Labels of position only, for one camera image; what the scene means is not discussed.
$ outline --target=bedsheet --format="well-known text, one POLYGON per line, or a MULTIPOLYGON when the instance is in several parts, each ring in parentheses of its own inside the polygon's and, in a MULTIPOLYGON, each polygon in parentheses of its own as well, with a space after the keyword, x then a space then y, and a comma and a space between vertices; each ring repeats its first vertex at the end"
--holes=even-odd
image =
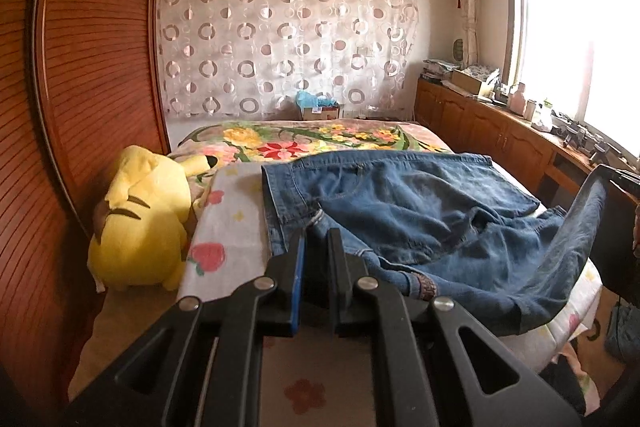
POLYGON ((229 121, 196 129, 169 157, 176 161, 195 154, 215 156, 209 171, 188 178, 191 200, 197 200, 210 177, 234 162, 272 162, 327 151, 397 149, 450 153, 426 127, 375 120, 229 121))
MULTIPOLYGON (((196 295, 205 301, 218 299, 264 273, 270 251, 263 215, 261 162, 289 160, 322 152, 327 146, 331 147, 328 150, 372 147, 369 143, 379 148, 450 152, 424 127, 404 123, 231 123, 192 133, 173 156, 179 160, 180 156, 204 150, 214 153, 219 163, 200 179, 190 180, 201 216, 178 298, 196 295), (353 140, 345 143, 341 137, 353 140)), ((495 167, 526 191, 500 166, 495 167)), ((536 213, 542 211, 540 205, 536 213)), ((501 340, 540 372, 569 338, 591 326, 601 287, 598 271, 588 261, 569 302, 548 325, 501 340)), ((375 425, 368 343, 335 338, 326 328, 302 326, 294 339, 267 337, 264 347, 261 425, 375 425)))

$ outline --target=circle pattern curtain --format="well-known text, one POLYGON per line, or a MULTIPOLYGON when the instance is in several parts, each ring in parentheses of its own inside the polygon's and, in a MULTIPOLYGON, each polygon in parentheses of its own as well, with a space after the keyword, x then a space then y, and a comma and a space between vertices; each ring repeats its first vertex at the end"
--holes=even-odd
POLYGON ((158 0, 168 113, 269 120, 296 93, 393 113, 418 21, 416 0, 158 0))

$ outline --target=strawberry print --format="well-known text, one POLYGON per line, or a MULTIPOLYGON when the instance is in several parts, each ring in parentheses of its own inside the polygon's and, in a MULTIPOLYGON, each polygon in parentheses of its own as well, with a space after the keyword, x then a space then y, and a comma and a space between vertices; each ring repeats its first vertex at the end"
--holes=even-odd
POLYGON ((225 247, 220 243, 199 243, 191 248, 189 260, 196 265, 196 273, 215 272, 225 263, 225 247))
POLYGON ((212 190, 207 198, 207 204, 219 204, 222 203, 222 196, 225 195, 224 190, 212 190))

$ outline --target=cardboard box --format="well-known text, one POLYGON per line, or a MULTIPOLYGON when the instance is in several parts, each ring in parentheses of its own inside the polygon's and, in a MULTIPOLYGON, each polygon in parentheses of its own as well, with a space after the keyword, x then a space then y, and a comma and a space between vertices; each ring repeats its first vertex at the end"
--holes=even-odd
POLYGON ((338 120, 340 107, 305 107, 300 114, 302 120, 338 120))
POLYGON ((464 89, 471 94, 479 94, 480 96, 489 97, 489 93, 494 90, 494 86, 488 82, 478 80, 462 71, 454 71, 451 75, 451 83, 464 89))

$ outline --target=sliding wardrobe door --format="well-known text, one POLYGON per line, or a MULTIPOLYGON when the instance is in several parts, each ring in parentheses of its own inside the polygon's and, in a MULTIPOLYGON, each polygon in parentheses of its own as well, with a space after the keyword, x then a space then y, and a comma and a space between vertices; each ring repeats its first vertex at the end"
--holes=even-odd
POLYGON ((150 36, 155 0, 37 0, 38 102, 58 174, 90 230, 130 144, 167 153, 150 36))
POLYGON ((88 240, 60 190, 33 103, 32 3, 0 0, 0 364, 27 404, 51 417, 100 300, 85 266, 88 240))

